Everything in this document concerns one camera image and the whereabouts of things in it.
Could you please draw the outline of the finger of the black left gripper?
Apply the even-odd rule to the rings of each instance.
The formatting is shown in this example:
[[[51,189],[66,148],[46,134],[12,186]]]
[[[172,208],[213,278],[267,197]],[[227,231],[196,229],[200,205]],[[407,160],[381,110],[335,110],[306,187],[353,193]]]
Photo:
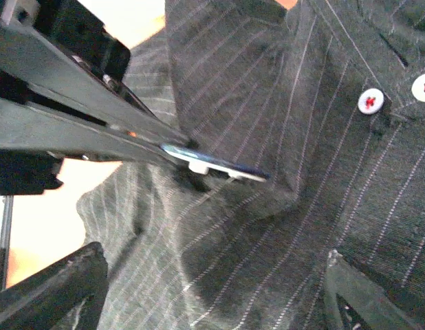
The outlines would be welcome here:
[[[119,129],[33,102],[22,105],[0,98],[0,149],[87,155],[102,162],[176,162],[161,145],[184,146],[183,133],[128,102],[116,99],[114,104],[115,113],[106,120]]]
[[[189,138],[109,90],[35,29],[0,23],[0,69],[30,89],[154,144],[185,145]]]

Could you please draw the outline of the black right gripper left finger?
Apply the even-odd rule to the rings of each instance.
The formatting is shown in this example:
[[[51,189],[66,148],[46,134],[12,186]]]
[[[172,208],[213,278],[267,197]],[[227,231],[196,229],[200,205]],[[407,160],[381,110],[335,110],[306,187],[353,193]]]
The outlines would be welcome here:
[[[108,264],[91,242],[0,292],[0,329],[96,329]]]

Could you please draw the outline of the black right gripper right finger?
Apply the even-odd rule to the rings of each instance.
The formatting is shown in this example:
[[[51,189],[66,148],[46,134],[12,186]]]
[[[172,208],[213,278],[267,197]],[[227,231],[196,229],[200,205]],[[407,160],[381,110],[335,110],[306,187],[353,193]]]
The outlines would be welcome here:
[[[327,257],[324,291],[328,329],[425,329],[337,250]]]

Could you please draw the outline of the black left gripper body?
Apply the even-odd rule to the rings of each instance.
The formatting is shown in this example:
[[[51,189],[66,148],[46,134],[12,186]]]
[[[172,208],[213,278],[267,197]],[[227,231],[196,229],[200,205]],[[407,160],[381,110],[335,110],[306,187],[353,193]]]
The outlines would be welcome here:
[[[122,79],[130,51],[109,35],[103,22],[78,1],[0,1],[0,23],[35,29],[51,44],[73,58],[88,74],[126,100]],[[27,104],[33,102],[84,120],[119,129],[32,91],[27,82],[0,69],[0,98]],[[49,151],[0,149],[0,195],[40,195],[61,186],[58,173],[66,157]]]

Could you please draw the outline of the blue white brooch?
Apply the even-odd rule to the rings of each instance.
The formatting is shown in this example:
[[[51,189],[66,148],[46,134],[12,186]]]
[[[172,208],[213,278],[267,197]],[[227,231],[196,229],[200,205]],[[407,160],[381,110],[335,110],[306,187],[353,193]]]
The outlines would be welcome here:
[[[270,178],[267,173],[258,169],[234,164],[189,148],[171,144],[162,144],[160,148],[170,156],[187,162],[188,168],[197,174],[207,175],[210,170],[214,170],[225,173],[233,179],[250,179],[256,182],[266,182]]]

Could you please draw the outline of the dark grey pinstriped shirt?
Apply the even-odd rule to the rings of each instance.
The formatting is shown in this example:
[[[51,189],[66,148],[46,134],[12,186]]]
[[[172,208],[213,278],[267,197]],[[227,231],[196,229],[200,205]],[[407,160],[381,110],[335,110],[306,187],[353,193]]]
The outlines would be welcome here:
[[[325,329],[334,253],[425,329],[425,1],[167,1],[125,84],[202,153],[84,194],[100,329]]]

